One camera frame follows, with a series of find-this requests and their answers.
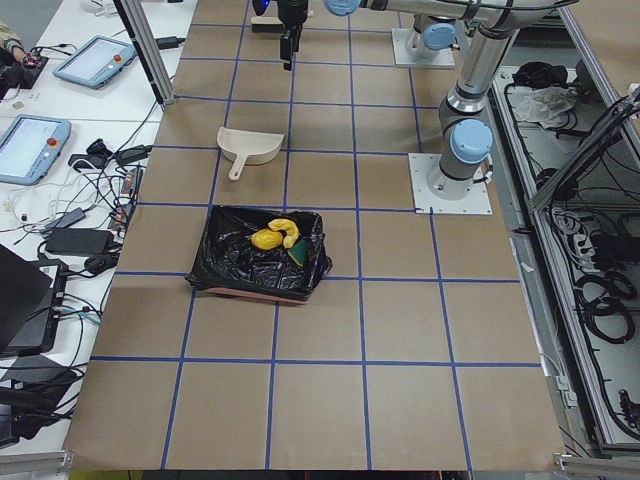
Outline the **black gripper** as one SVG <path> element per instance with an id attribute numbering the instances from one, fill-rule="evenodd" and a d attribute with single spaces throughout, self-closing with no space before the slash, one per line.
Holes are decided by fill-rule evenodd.
<path id="1" fill-rule="evenodd" d="M 277 0 L 277 19 L 280 27 L 280 59 L 286 71 L 292 70 L 292 59 L 299 52 L 303 25 L 308 19 L 309 6 L 305 0 Z"/>

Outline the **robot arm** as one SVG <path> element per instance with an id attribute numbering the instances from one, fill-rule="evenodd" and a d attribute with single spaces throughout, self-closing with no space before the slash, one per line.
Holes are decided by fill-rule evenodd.
<path id="1" fill-rule="evenodd" d="M 426 176 L 434 195 L 457 201 L 468 194 L 476 171 L 491 151 L 493 133 L 479 115 L 512 38 L 520 29 L 569 4 L 568 1 L 326 1 L 324 7 L 339 17 L 368 8 L 476 24 L 460 76 L 439 106 L 444 152 L 438 165 Z"/>
<path id="2" fill-rule="evenodd" d="M 415 15 L 413 31 L 407 41 L 408 51 L 415 55 L 438 52 L 455 43 L 455 20 L 445 17 Z"/>

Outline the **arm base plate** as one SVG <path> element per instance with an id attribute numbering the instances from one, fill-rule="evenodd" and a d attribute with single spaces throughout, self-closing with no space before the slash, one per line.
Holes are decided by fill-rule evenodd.
<path id="1" fill-rule="evenodd" d="M 409 153 L 414 211 L 434 215 L 491 215 L 484 172 L 478 166 L 471 179 L 456 181 L 440 170 L 440 154 Z"/>
<path id="2" fill-rule="evenodd" d="M 452 70 L 455 60 L 451 48 L 431 50 L 413 29 L 391 31 L 395 65 L 399 68 Z"/>

